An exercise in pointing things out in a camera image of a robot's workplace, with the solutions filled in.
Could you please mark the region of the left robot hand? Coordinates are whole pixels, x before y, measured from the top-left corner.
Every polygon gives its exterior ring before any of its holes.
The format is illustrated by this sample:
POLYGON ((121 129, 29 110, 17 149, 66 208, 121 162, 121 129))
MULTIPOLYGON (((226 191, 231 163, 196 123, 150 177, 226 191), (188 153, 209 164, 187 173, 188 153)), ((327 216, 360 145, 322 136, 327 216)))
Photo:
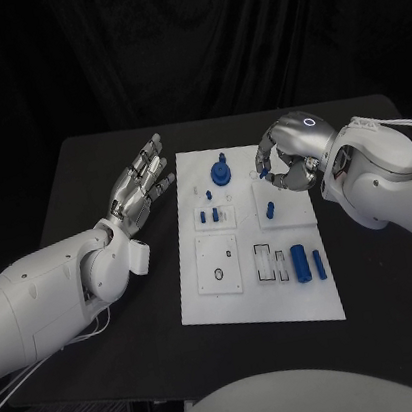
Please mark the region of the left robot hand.
POLYGON ((161 177, 167 164, 161 151, 161 138, 156 133, 123 170, 111 191, 107 219, 130 239, 144 227, 154 201, 176 179, 174 173, 161 177))

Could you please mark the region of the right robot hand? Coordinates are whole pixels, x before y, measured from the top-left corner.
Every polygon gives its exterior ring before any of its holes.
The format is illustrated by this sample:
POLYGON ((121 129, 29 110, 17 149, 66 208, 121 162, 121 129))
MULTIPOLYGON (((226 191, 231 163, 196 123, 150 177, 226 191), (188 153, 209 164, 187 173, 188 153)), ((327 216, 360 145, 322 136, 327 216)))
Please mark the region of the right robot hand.
POLYGON ((324 119, 301 111, 288 112, 263 134, 255 156, 256 170, 276 188, 306 191, 315 185, 318 171, 325 171, 336 130, 324 119), (271 172, 271 153, 288 167, 271 172))

